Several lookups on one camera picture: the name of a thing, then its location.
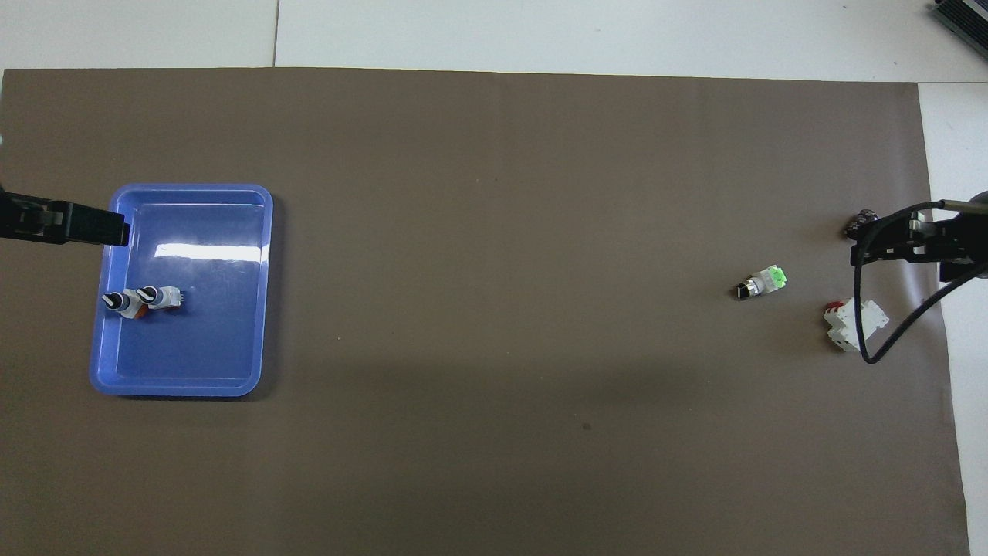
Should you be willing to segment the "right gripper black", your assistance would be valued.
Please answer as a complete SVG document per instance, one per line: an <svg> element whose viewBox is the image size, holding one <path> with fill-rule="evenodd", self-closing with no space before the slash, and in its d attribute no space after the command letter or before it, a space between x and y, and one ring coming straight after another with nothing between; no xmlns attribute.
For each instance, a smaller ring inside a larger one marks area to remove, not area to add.
<svg viewBox="0 0 988 556"><path fill-rule="evenodd" d="M942 210L955 212L951 219L932 222L934 233L925 237L921 252L914 246L921 242L914 217L861 219L855 229L855 242L861 243L876 229L868 249L851 247L850 264L865 266L886 261L936 263L939 281L949 283L980 268L978 279L986 279L987 260L987 193L981 192L967 201L942 201Z"/></svg>

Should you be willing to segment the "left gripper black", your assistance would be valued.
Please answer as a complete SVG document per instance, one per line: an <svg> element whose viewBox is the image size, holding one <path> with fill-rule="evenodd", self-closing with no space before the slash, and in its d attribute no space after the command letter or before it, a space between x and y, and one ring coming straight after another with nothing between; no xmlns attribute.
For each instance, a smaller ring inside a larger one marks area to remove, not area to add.
<svg viewBox="0 0 988 556"><path fill-rule="evenodd" d="M54 226L54 236L50 226ZM119 212L70 202L54 202L54 211L50 211L43 199L36 201L2 189L1 236L23 242L124 247L130 243L130 224Z"/></svg>

